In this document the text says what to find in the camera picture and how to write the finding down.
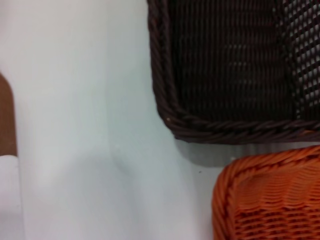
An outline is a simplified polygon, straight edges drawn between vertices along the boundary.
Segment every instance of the basket weave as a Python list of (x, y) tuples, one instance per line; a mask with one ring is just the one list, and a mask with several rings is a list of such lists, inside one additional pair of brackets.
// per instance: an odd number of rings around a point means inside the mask
[(214, 240), (320, 239), (320, 146), (236, 160), (212, 212)]
[(177, 139), (320, 140), (319, 0), (148, 0), (153, 91)]

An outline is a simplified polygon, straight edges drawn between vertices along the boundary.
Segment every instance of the wicker basket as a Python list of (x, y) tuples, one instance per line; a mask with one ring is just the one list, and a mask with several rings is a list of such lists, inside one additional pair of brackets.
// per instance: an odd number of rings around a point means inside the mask
[(148, 0), (153, 90), (177, 139), (320, 140), (319, 1)]
[(236, 160), (212, 212), (214, 240), (320, 239), (320, 146)]

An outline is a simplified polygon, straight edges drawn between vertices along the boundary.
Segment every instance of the white table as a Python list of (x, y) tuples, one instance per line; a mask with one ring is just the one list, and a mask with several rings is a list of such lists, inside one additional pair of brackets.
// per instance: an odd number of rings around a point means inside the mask
[(208, 240), (221, 166), (300, 145), (175, 141), (156, 112), (145, 0), (0, 3), (26, 240)]

